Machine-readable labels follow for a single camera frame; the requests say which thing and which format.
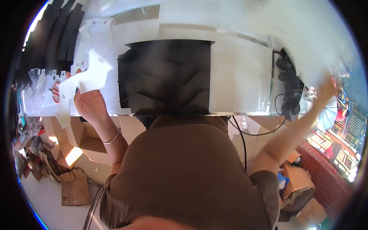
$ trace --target brown shirt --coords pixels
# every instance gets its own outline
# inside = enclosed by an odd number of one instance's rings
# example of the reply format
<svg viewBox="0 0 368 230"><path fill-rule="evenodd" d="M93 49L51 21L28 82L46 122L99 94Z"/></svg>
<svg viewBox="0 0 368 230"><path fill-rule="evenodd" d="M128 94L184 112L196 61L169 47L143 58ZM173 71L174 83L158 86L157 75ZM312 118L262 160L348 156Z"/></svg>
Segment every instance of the brown shirt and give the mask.
<svg viewBox="0 0 368 230"><path fill-rule="evenodd" d="M246 175L220 117L158 117L105 188L100 216L111 229L154 216L201 230L269 230L280 211L277 176Z"/></svg>

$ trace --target scissors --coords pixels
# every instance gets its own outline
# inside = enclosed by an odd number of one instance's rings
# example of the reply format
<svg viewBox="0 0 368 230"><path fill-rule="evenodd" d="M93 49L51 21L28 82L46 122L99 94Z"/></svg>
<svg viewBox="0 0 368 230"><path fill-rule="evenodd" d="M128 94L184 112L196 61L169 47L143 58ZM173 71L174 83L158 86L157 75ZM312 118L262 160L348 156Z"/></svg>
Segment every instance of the scissors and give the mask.
<svg viewBox="0 0 368 230"><path fill-rule="evenodd" d="M60 102L60 96L59 96L59 82L55 82L55 84L52 86L52 88L49 88L51 93L53 94L52 99L55 103Z"/></svg>

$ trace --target silver bangle bracelet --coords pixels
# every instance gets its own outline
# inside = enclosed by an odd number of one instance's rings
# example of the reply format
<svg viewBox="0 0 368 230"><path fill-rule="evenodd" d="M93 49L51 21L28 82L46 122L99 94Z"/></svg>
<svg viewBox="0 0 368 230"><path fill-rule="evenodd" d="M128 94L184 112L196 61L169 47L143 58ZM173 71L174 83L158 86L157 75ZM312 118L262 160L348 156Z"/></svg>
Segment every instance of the silver bangle bracelet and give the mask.
<svg viewBox="0 0 368 230"><path fill-rule="evenodd" d="M117 136L119 135L119 129L116 129L117 130L117 133L116 133L116 136L114 137L114 139L112 139L112 141L109 141L109 142L102 142L104 143L105 145L108 145L110 144L111 142L115 141L115 139L117 138Z"/></svg>

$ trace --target wall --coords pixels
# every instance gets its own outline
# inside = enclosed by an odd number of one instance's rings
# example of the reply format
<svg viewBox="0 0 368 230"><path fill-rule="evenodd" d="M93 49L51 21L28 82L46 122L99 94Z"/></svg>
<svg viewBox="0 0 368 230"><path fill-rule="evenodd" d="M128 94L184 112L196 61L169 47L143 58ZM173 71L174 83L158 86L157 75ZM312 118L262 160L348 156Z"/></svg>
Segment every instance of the wall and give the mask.
<svg viewBox="0 0 368 230"><path fill-rule="evenodd" d="M83 229L89 204L61 206L61 183L54 184L48 177L37 181L30 172L27 178L22 175L20 181L29 201L48 229ZM95 185L88 185L91 201L97 189Z"/></svg>
<svg viewBox="0 0 368 230"><path fill-rule="evenodd" d="M329 167L309 144L302 142L297 151L302 155L299 166L308 170L316 186L314 198L323 205L328 217L336 218L348 202L353 189L338 170Z"/></svg>

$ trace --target black cable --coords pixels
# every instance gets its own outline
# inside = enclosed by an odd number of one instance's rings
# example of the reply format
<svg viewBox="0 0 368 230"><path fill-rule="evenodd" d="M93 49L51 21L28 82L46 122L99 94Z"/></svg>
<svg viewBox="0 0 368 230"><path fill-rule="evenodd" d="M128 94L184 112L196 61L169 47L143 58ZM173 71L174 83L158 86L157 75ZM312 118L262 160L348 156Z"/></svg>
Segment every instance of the black cable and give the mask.
<svg viewBox="0 0 368 230"><path fill-rule="evenodd" d="M275 97L275 109L276 109L276 112L277 112L277 114L278 115L282 115L282 107L284 106L284 104L285 104L285 102L282 104L282 106L281 106L281 113L279 113L278 111L277 111L277 107L276 107L276 99L277 99L277 97L278 96L281 96L281 95L284 95L284 98L285 98L285 94L284 93L282 93L282 94L279 94L279 95L277 95L276 97Z"/></svg>
<svg viewBox="0 0 368 230"><path fill-rule="evenodd" d="M239 133L241 135L241 139L243 140L243 146L244 146L244 169L245 169L245 172L247 172L247 149L245 148L245 141L244 141L244 137L243 137L243 134L241 133L242 131L240 130L240 127L238 125L238 122L236 121L235 117L233 116L233 119L236 123L236 125L238 126L238 130L239 130Z"/></svg>
<svg viewBox="0 0 368 230"><path fill-rule="evenodd" d="M281 123L281 125L279 127L277 127L275 130L271 131L271 132L266 132L266 133L262 133L262 134L249 134L249 133L246 133L246 132L243 132L240 130L240 128L237 128L240 132L246 134L246 135L249 135L249 136L262 136L262 135L266 135L266 134L270 134L270 133L273 133L273 132L276 132L276 130L278 130L283 124L285 124L286 122L286 119Z"/></svg>

